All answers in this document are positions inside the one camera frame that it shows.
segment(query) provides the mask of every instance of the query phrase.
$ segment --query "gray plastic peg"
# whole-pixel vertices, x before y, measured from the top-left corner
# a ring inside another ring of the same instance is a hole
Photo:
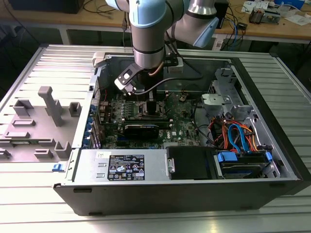
[[[52,88],[50,86],[42,86],[40,87],[39,91],[38,91],[38,95],[44,100],[49,113],[54,121],[54,124],[57,127],[62,126],[63,124],[63,120],[60,116],[59,110],[57,109],[56,105],[55,105],[55,101],[52,97]]]

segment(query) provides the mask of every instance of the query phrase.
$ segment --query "yellow cable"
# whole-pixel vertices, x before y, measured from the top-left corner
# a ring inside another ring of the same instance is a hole
[[[254,144],[255,150],[258,151],[258,149],[257,149],[257,147],[256,147],[256,144],[255,144],[255,137],[254,137],[254,135],[253,135],[253,144]]]

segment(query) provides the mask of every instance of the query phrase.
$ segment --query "metal bracket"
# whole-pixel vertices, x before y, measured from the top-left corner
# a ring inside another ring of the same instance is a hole
[[[178,59],[176,54],[170,53],[165,57],[164,67],[175,67],[178,65]]]
[[[131,95],[131,93],[136,91],[134,87],[135,83],[130,83],[131,80],[140,72],[143,71],[136,63],[130,64],[115,80],[115,85],[119,90],[123,91],[125,94]]]
[[[96,52],[92,58],[92,64],[94,68],[100,67],[105,64],[106,59],[105,52]]]
[[[175,164],[174,164],[174,159],[168,159],[167,160],[167,167],[169,169],[169,173],[174,173],[175,172]]]

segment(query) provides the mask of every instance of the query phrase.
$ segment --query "motherboard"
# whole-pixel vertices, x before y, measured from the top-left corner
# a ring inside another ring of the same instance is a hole
[[[168,146],[198,146],[198,132],[192,122],[193,103],[182,93],[170,93],[157,101],[156,112],[149,115],[146,102],[127,100],[123,95],[101,102],[100,122],[103,128],[103,149],[164,149]],[[129,138],[127,129],[147,128],[145,137]]]

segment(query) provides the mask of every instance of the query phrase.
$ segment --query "warning label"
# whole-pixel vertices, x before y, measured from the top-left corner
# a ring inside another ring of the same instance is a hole
[[[108,180],[145,180],[144,155],[111,155],[109,158]]]

